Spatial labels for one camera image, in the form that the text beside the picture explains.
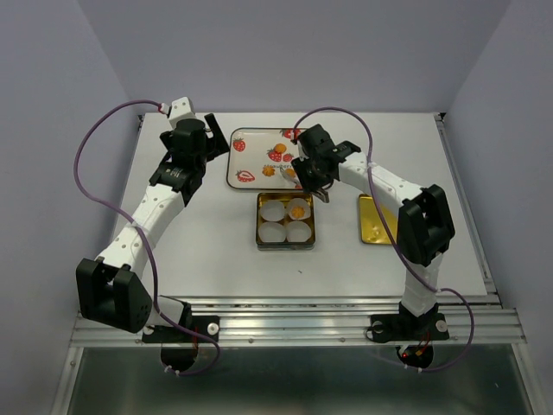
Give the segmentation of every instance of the wire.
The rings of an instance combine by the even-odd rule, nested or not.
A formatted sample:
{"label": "wire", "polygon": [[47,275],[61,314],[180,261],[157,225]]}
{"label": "wire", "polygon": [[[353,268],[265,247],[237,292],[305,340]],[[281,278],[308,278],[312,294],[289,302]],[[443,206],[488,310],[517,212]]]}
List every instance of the wire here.
{"label": "wire", "polygon": [[380,201],[378,200],[376,187],[375,187],[374,181],[372,179],[372,134],[371,134],[371,129],[369,128],[369,126],[367,125],[367,123],[365,122],[365,120],[363,118],[361,118],[355,112],[349,111],[345,108],[340,108],[338,106],[323,106],[321,108],[317,108],[313,111],[307,112],[302,117],[300,117],[300,119],[297,120],[296,125],[294,125],[294,128],[292,130],[292,134],[294,136],[294,141],[297,141],[296,133],[297,133],[297,128],[298,128],[299,124],[305,118],[315,114],[316,112],[323,112],[323,111],[344,112],[345,114],[350,115],[350,116],[354,117],[355,119],[357,119],[361,123],[361,125],[363,125],[363,128],[365,129],[366,135],[367,135],[368,140],[369,140],[369,150],[367,151],[367,154],[366,154],[367,177],[368,177],[368,181],[369,181],[369,189],[371,190],[371,196],[372,196],[372,199],[374,201],[374,206],[377,209],[378,217],[382,221],[382,225],[384,226],[386,234],[388,235],[388,238],[390,239],[391,245],[393,246],[394,250],[396,251],[396,254],[399,257],[399,259],[401,260],[401,262],[404,263],[404,266],[407,269],[407,271],[409,271],[410,274],[419,283],[421,283],[427,290],[435,292],[435,293],[444,292],[444,291],[451,292],[452,294],[455,294],[462,301],[462,303],[465,305],[465,307],[467,308],[468,316],[470,318],[470,334],[468,335],[467,344],[464,347],[464,349],[457,355],[457,357],[455,357],[454,359],[452,359],[448,363],[445,363],[445,364],[440,365],[438,367],[423,369],[423,372],[439,372],[439,371],[441,371],[443,369],[446,369],[448,367],[452,367],[455,363],[457,363],[459,360],[461,360],[467,354],[468,350],[470,349],[470,346],[473,343],[473,338],[474,338],[474,313],[473,313],[467,299],[464,296],[462,296],[458,291],[456,291],[452,288],[442,288],[442,289],[438,290],[436,287],[433,287],[432,285],[430,285],[426,280],[424,280],[424,278],[422,278],[421,276],[419,276],[416,273],[416,271],[413,269],[413,267],[411,266],[411,264],[409,263],[407,258],[404,257],[404,255],[401,253],[401,250],[400,250],[399,246],[397,245],[397,242],[394,238],[394,235],[392,234],[390,227],[386,223],[384,213],[382,212],[382,208],[380,207]]}
{"label": "wire", "polygon": [[[120,214],[129,223],[134,222],[134,219],[132,219],[132,216],[130,214],[126,213],[122,208],[120,208],[120,207],[118,207],[118,206],[116,206],[116,205],[114,205],[114,204],[112,204],[108,201],[105,201],[105,200],[100,199],[100,198],[98,198],[94,195],[91,195],[88,192],[88,190],[85,189],[85,187],[82,185],[82,183],[80,181],[80,178],[79,178],[79,161],[80,161],[80,155],[82,154],[83,149],[85,148],[85,145],[88,142],[89,138],[98,129],[98,127],[100,127],[100,125],[102,123],[104,123],[104,121],[106,121],[111,115],[118,112],[119,110],[121,110],[121,109],[123,109],[127,106],[138,105],[138,104],[154,105],[154,106],[157,107],[158,110],[160,110],[161,107],[162,107],[161,103],[155,102],[155,101],[152,101],[152,100],[149,100],[149,99],[137,99],[137,100],[128,101],[128,102],[125,102],[121,105],[116,106],[112,110],[108,111],[101,119],[99,119],[96,122],[96,124],[94,124],[92,126],[92,128],[85,134],[85,137],[83,138],[83,140],[81,141],[81,143],[79,145],[79,148],[77,149],[77,154],[75,155],[75,160],[73,162],[73,179],[75,180],[75,183],[77,184],[77,187],[79,188],[80,193],[82,193],[84,196],[86,196],[91,201],[95,201],[96,203],[99,203],[100,205],[103,205],[103,206],[109,208],[110,210],[116,212],[117,214]],[[216,350],[217,350],[217,354],[215,355],[214,359],[209,363],[209,365],[207,365],[207,366],[205,366],[201,369],[193,370],[193,371],[187,371],[187,372],[183,372],[183,373],[180,373],[178,371],[176,372],[176,371],[174,371],[170,368],[166,368],[166,370],[173,373],[173,374],[176,374],[178,376],[192,376],[192,375],[195,375],[195,374],[202,374],[206,370],[210,369],[219,360],[219,357],[220,357],[220,354],[221,354],[220,346],[212,338],[207,337],[206,335],[201,335],[199,333],[195,333],[193,330],[189,330],[185,327],[182,327],[177,322],[174,322],[169,317],[165,316],[165,314],[163,314],[163,312],[160,310],[159,303],[157,302],[159,278],[158,278],[158,273],[157,273],[156,259],[154,258],[154,253],[153,253],[152,247],[149,244],[148,238],[146,238],[146,235],[144,234],[144,231],[142,230],[142,228],[141,227],[135,227],[135,229],[137,230],[137,233],[140,236],[140,239],[142,240],[142,242],[144,244],[144,248],[146,250],[146,253],[147,253],[148,259],[149,259],[149,264],[151,265],[151,268],[152,268],[152,276],[153,276],[153,280],[154,280],[154,296],[153,296],[154,310],[156,310],[157,314],[159,314],[159,316],[163,320],[165,320],[168,324],[173,326],[175,329],[181,331],[182,333],[184,333],[186,335],[190,335],[190,336],[195,337],[197,339],[201,339],[204,342],[209,342],[209,343],[213,344],[215,346]]]}

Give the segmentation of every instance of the white table surface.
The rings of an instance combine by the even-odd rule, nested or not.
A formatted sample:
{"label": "white table surface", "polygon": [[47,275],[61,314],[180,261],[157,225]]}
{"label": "white table surface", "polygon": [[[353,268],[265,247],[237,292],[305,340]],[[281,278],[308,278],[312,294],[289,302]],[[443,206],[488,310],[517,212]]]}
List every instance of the white table surface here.
{"label": "white table surface", "polygon": [[[227,139],[240,127],[291,127],[298,113],[215,114]],[[374,136],[373,159],[406,180],[438,184],[448,196],[456,235],[444,257],[440,287],[478,296],[486,289],[463,217],[453,177],[432,114],[360,113]],[[367,149],[357,121],[323,113],[302,126],[320,123],[338,143]],[[123,208],[132,213],[165,153],[159,134],[169,130],[162,114],[146,114],[130,169]],[[315,202],[315,248],[307,252],[260,252],[255,243],[257,191],[226,183],[228,155],[207,165],[204,184],[169,225],[156,250],[160,293],[201,297],[390,297],[404,291],[405,269],[390,246],[359,239],[359,191],[343,183],[330,190],[330,203]],[[116,232],[124,224],[119,219]],[[149,265],[143,283],[151,292]]]}

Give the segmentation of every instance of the metal tin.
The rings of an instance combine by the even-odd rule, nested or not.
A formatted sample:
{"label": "metal tin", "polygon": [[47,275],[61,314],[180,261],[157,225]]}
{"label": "metal tin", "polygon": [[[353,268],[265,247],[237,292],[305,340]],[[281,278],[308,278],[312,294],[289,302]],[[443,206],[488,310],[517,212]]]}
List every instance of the metal tin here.
{"label": "metal tin", "polygon": [[[311,215],[304,219],[304,220],[293,220],[289,217],[288,214],[284,215],[284,219],[279,220],[278,222],[284,227],[286,227],[290,222],[295,221],[301,221],[306,223],[309,228],[311,229],[311,237],[306,240],[305,242],[288,242],[285,240],[284,242],[270,242],[265,243],[259,238],[259,227],[266,222],[261,217],[261,214],[259,214],[259,210],[263,206],[263,204],[267,201],[280,201],[284,208],[288,207],[288,203],[292,199],[303,199],[307,202],[309,205],[309,208],[311,210]],[[304,194],[304,193],[260,193],[257,195],[257,209],[256,209],[256,215],[257,215],[257,224],[256,224],[256,243],[257,248],[262,251],[287,251],[287,250],[308,250],[312,249],[315,245],[315,210],[314,210],[314,201],[313,196],[310,194]]]}
{"label": "metal tin", "polygon": [[[386,223],[394,237],[397,235],[397,218],[382,206]],[[374,200],[369,195],[359,195],[359,230],[361,241],[365,244],[391,245],[384,225],[378,217]]]}

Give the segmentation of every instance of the white paper cup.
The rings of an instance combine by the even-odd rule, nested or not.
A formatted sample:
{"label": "white paper cup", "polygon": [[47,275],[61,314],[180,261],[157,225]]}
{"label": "white paper cup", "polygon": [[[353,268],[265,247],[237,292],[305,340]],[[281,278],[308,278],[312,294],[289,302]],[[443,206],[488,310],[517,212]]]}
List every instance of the white paper cup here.
{"label": "white paper cup", "polygon": [[286,229],[280,223],[265,222],[257,232],[264,243],[284,242],[286,240]]}
{"label": "white paper cup", "polygon": [[[303,216],[299,218],[292,216],[293,208],[302,208]],[[304,220],[304,219],[307,219],[309,216],[311,216],[311,207],[309,207],[309,204],[304,199],[300,199],[296,197],[295,199],[292,199],[291,201],[288,202],[288,206],[286,207],[286,212],[288,213],[288,216],[293,220]]]}
{"label": "white paper cup", "polygon": [[278,222],[284,219],[286,209],[281,201],[266,201],[259,209],[261,217],[269,222]]}
{"label": "white paper cup", "polygon": [[295,220],[286,225],[288,242],[305,242],[309,238],[311,238],[311,228],[307,223]]}

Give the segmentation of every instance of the glass panel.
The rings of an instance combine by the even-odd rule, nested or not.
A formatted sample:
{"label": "glass panel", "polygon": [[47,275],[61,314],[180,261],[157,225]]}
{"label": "glass panel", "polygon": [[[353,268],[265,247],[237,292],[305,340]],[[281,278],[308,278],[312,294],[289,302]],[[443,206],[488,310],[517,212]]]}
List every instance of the glass panel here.
{"label": "glass panel", "polygon": [[[460,352],[440,347],[435,365]],[[224,350],[209,373],[165,374],[157,348],[89,348],[69,413],[109,414],[531,414],[509,345],[473,346],[459,365],[418,374],[393,348]]]}

